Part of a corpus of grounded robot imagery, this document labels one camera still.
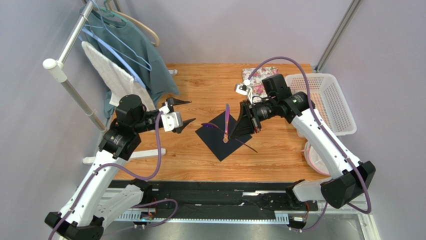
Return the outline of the iridescent knife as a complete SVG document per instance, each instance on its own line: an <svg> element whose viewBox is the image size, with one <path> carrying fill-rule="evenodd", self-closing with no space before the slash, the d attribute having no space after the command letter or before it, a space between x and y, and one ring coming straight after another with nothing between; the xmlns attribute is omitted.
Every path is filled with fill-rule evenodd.
<svg viewBox="0 0 426 240"><path fill-rule="evenodd" d="M225 115L224 115L224 134L223 134L223 142L226 144L229 141L229 118L230 118L230 106L227 103L225 107Z"/></svg>

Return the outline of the purple spoon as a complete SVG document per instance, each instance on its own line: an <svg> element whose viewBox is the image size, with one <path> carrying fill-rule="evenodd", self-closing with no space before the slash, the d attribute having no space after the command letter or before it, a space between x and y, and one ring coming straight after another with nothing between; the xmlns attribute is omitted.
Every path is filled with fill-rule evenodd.
<svg viewBox="0 0 426 240"><path fill-rule="evenodd" d="M218 129L218 130L220 130L222 133L223 133L223 135L224 135L224 137L223 137L223 142L226 144L226 143L228 143L229 142L229 140L230 140L230 138L229 138L229 134L228 134L228 132L227 131L224 131L224 130L222 130L221 128L219 128L217 125L215 125L215 124L213 124L213 123L210 123L210 122L205 122L205 123L201 123L201 126L202 127L206 127L206 128L213 128L213 129ZM246 143L244 143L244 142L242 142L241 140L239 140L239 139L235 139L237 142L239 142L240 144L242 144L243 146L246 146L247 148L249 148L249 149L251 149L252 151L254 151L255 153L258 153L258 151L257 150L255 150L253 147L251 147L251 146L249 146L249 145L247 145Z"/></svg>

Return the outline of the black paper napkin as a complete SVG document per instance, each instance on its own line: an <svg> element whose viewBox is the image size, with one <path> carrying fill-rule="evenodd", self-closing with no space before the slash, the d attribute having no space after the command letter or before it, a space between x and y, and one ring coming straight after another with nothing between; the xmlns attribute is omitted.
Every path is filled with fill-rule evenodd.
<svg viewBox="0 0 426 240"><path fill-rule="evenodd" d="M252 136L247 135L236 139L230 139L227 143L224 143L223 131L225 130L225 115L226 112L223 111L221 114L209 121L209 123L218 126L218 128L201 126L195 131L195 133L219 161L223 161L229 157L232 153L242 147L243 143L246 144L252 138Z"/></svg>

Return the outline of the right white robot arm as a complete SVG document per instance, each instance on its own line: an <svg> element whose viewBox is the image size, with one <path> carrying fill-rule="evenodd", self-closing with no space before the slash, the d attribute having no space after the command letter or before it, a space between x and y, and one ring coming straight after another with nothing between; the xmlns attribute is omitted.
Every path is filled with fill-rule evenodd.
<svg viewBox="0 0 426 240"><path fill-rule="evenodd" d="M365 194L376 173L371 161L361 161L352 154L319 117L315 105L302 91L292 93L282 74L262 80L267 98L251 103L240 102L240 114L230 139L249 136L261 131L261 122L279 116L293 125L316 151L329 173L329 178L299 180L286 189L293 201L325 201L339 209Z"/></svg>

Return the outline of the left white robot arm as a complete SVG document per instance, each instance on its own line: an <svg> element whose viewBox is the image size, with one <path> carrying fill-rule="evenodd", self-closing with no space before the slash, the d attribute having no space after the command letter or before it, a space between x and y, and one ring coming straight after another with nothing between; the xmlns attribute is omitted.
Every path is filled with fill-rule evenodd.
<svg viewBox="0 0 426 240"><path fill-rule="evenodd" d="M59 235L67 240L99 240L105 229L131 208L154 209L152 176L132 174L133 179L106 202L102 196L118 171L141 143L140 134L148 131L181 133L189 124L174 106L183 100L167 98L158 110L148 110L138 95L122 97L115 109L116 117L102 136L91 167L70 200L59 211L48 213L45 223L52 231L49 239Z"/></svg>

